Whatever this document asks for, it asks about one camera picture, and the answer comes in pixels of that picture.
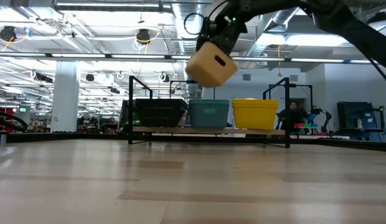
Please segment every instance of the white wall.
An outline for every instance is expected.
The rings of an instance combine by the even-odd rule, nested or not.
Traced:
[[[386,124],[386,82],[373,66],[325,64],[307,72],[305,77],[307,84],[313,85],[314,104],[332,114],[333,131],[339,129],[339,101],[371,101],[375,108],[384,105]],[[318,117],[321,118],[316,122],[322,125],[324,116]]]
[[[251,81],[243,81],[243,74],[251,74]],[[269,84],[275,84],[284,77],[290,75],[298,75],[299,82],[297,84],[305,84],[305,75],[298,68],[284,68],[281,70],[283,77],[278,77],[279,70],[274,69],[249,69],[239,70],[232,76],[223,86],[215,89],[215,97],[217,100],[229,100],[234,98],[258,98],[262,99],[263,92],[269,88]],[[278,111],[285,108],[285,91],[282,86],[274,89],[271,93],[273,100],[279,100]],[[290,98],[306,98],[307,93],[300,88],[290,89]],[[212,89],[205,89],[203,99],[213,99]],[[233,121],[232,107],[229,109],[228,122]]]

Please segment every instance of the red object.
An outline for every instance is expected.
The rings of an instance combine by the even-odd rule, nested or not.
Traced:
[[[14,114],[13,108],[0,108],[0,112],[7,113],[9,115],[13,115]],[[4,129],[4,126],[0,124],[0,131],[1,130],[5,130],[8,133],[12,133],[13,132],[13,129],[11,129],[11,128],[5,128]]]
[[[302,127],[305,127],[304,123],[294,124],[294,128],[302,128]]]

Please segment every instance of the black cable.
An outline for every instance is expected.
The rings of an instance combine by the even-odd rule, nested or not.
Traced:
[[[203,18],[203,20],[205,19],[205,17],[204,17],[202,14],[197,13],[197,12],[193,12],[193,13],[190,13],[189,15],[187,15],[186,18],[185,18],[185,20],[183,21],[183,26],[184,26],[186,32],[187,32],[188,34],[190,34],[190,35],[199,35],[199,34],[200,34],[200,31],[199,31],[198,33],[196,33],[196,34],[192,34],[192,33],[189,32],[189,31],[187,30],[187,28],[186,28],[186,21],[187,21],[187,19],[188,19],[190,16],[196,16],[196,15],[197,15],[197,16],[200,16],[201,18]]]
[[[377,71],[379,71],[379,73],[381,74],[381,76],[385,79],[386,81],[386,74],[381,70],[381,68],[374,62],[374,60],[368,56],[365,55],[365,57],[369,60],[369,62],[375,67],[375,69],[377,69]]]
[[[0,111],[0,116],[4,116],[5,118],[8,118],[8,119],[9,118],[13,119],[13,120],[19,122],[22,125],[22,127],[16,126],[16,125],[14,125],[12,123],[9,123],[9,122],[5,121],[2,117],[0,117],[0,124],[5,126],[5,127],[7,127],[7,128],[11,128],[11,129],[13,129],[15,131],[22,131],[22,132],[26,131],[27,128],[28,128],[27,123],[24,122],[22,119],[20,119],[18,117],[15,117],[13,115],[10,115],[10,114],[7,114],[7,113],[1,112],[1,111]]]
[[[189,32],[189,31],[187,30],[187,28],[186,28],[186,21],[187,21],[187,19],[188,19],[190,16],[196,16],[196,15],[197,15],[197,16],[200,16],[201,18],[203,18],[203,21],[205,22],[206,19],[207,19],[207,20],[210,20],[212,14],[213,14],[220,6],[222,6],[222,5],[225,4],[226,2],[229,2],[229,0],[224,0],[223,2],[221,2],[217,7],[215,7],[215,8],[211,11],[211,13],[210,13],[210,15],[209,15],[208,17],[204,17],[202,14],[197,13],[197,12],[193,12],[193,13],[190,13],[189,15],[187,15],[186,18],[185,18],[185,20],[183,21],[183,26],[184,26],[186,32],[187,32],[188,34],[190,34],[190,35],[199,35],[199,34],[200,34],[200,32],[198,32],[198,33],[196,33],[196,34],[192,34],[191,32]]]
[[[225,4],[226,2],[229,2],[229,0],[224,0],[224,1],[221,2],[217,7],[215,7],[215,8],[211,11],[210,15],[208,16],[208,19],[210,19],[211,16],[212,16],[212,14],[213,14],[213,13],[214,13],[221,5]]]

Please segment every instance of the storage bin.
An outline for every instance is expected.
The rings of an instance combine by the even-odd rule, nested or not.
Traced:
[[[142,126],[170,128],[176,127],[189,109],[185,101],[178,99],[136,99],[136,107]]]
[[[193,128],[226,128],[229,100],[190,100]]]
[[[278,100],[233,100],[236,128],[272,130]]]

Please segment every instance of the person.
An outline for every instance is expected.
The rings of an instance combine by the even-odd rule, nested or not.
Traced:
[[[298,106],[298,103],[296,101],[290,101],[290,130],[294,131],[294,124],[297,123],[303,123],[304,118],[307,117],[307,112]],[[278,113],[279,121],[283,121],[280,129],[285,130],[286,129],[286,123],[284,122],[286,120],[286,110],[281,111]]]

